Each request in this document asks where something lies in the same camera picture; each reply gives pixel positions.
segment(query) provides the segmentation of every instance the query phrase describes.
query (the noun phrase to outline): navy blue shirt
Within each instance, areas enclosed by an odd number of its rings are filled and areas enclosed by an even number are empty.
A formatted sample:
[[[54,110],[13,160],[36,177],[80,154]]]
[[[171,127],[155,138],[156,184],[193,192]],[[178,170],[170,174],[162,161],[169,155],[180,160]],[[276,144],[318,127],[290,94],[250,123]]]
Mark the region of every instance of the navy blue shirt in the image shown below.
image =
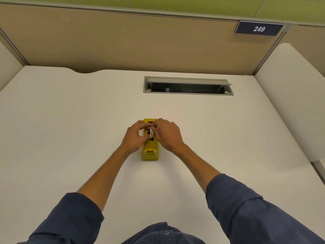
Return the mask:
[[[314,232],[241,182],[220,174],[206,189],[209,209],[232,244],[325,244]],[[104,217],[79,193],[66,194],[25,244],[93,244]],[[203,244],[166,222],[153,224],[123,244]]]

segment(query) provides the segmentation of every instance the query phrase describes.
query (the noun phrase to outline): hand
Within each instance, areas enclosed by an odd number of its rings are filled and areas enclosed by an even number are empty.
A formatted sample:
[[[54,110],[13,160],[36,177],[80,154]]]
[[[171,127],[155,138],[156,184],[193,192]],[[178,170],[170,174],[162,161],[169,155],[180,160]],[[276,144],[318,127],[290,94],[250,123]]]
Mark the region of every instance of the hand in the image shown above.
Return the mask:
[[[151,127],[151,123],[145,123],[143,121],[137,121],[134,123],[131,127],[128,127],[126,134],[124,136],[124,139],[120,145],[120,148],[127,152],[128,155],[131,153],[139,150],[143,143],[150,139],[150,135],[139,135],[139,130],[145,128],[145,127]]]
[[[151,129],[166,150],[175,154],[185,146],[181,131],[175,123],[159,118],[152,123]]]

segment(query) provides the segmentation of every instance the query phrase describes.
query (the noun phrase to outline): rolled-up sleeve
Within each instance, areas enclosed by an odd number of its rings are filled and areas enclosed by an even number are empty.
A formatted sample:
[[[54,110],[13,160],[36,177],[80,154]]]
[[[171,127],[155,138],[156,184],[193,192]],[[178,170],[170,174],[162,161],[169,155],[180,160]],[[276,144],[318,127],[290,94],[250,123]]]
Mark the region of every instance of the rolled-up sleeve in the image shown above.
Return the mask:
[[[279,207],[225,174],[210,181],[205,195],[232,244],[325,243]]]
[[[98,206],[80,193],[67,193],[26,244],[93,244],[104,220]]]

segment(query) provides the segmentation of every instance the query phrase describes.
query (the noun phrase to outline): green panel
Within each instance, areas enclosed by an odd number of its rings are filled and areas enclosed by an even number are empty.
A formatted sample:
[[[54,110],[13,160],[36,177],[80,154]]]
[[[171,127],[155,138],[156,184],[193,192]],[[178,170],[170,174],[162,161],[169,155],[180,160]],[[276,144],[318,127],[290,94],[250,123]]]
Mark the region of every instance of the green panel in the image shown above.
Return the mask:
[[[131,8],[254,17],[262,0],[130,0]]]
[[[31,2],[68,3],[109,7],[129,7],[127,0],[19,0]]]
[[[325,0],[264,0],[256,17],[325,23]]]

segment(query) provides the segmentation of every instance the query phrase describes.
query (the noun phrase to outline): person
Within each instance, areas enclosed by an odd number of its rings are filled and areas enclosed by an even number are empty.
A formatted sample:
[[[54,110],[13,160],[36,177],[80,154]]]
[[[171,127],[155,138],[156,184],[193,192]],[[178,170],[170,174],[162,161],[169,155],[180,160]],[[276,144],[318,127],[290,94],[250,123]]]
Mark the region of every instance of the person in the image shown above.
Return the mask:
[[[139,150],[151,127],[163,148],[174,153],[205,192],[207,205],[232,244],[325,243],[318,235],[241,182],[220,173],[197,156],[182,139],[179,127],[164,119],[137,121],[111,157],[76,192],[67,193],[25,244],[93,244],[104,219],[102,212],[114,180],[130,154]],[[123,244],[201,244],[166,222],[153,224]]]

